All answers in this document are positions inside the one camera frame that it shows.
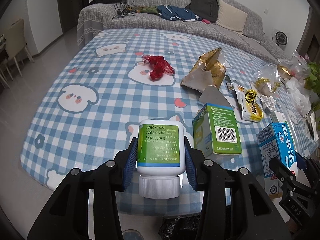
green clothing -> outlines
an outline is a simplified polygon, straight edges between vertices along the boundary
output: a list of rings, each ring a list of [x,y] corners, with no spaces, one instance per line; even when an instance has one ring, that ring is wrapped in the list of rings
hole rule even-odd
[[[145,6],[138,6],[132,8],[133,12],[136,13],[153,13],[153,14],[159,14],[157,7],[145,7]]]

white medicine bottle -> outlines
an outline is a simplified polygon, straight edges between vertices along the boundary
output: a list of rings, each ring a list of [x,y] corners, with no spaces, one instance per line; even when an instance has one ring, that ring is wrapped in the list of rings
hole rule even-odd
[[[186,170],[183,124],[143,120],[139,125],[137,171],[139,195],[166,199],[180,195],[180,177]]]

beige cushion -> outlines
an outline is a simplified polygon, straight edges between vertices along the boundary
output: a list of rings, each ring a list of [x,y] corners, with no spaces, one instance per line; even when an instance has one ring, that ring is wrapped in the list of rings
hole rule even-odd
[[[228,30],[242,34],[248,14],[219,0],[217,24]]]

medicine box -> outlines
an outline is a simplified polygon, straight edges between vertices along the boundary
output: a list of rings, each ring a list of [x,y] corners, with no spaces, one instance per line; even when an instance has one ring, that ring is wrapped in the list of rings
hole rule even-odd
[[[264,171],[265,191],[270,197],[282,195],[282,183],[269,168],[271,158],[278,158],[293,174],[298,175],[298,166],[292,137],[285,122],[271,123],[257,133]]]
[[[271,121],[272,122],[285,122],[285,123],[288,123],[287,119],[284,116],[284,114],[281,113],[281,112],[273,111],[270,114],[270,117],[271,117]]]
[[[223,157],[241,154],[241,142],[233,108],[206,103],[192,121],[195,148],[220,163]]]

gray sofa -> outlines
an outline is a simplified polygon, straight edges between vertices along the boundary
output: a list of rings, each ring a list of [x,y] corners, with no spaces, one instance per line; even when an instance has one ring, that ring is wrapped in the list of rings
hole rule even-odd
[[[244,25],[243,35],[229,31],[215,24],[203,22],[168,21],[158,15],[136,14],[134,17],[126,16],[113,19],[116,10],[113,4],[94,4],[83,8],[79,15],[77,28],[77,43],[80,48],[87,44],[97,33],[106,29],[122,28],[148,28],[177,31],[202,36],[220,41],[235,48],[242,49],[267,63],[277,63],[278,58],[288,58],[274,42],[264,33],[261,17],[234,0],[224,2],[246,12],[248,14]],[[134,0],[133,6],[157,6],[170,4],[184,8],[190,0]]]

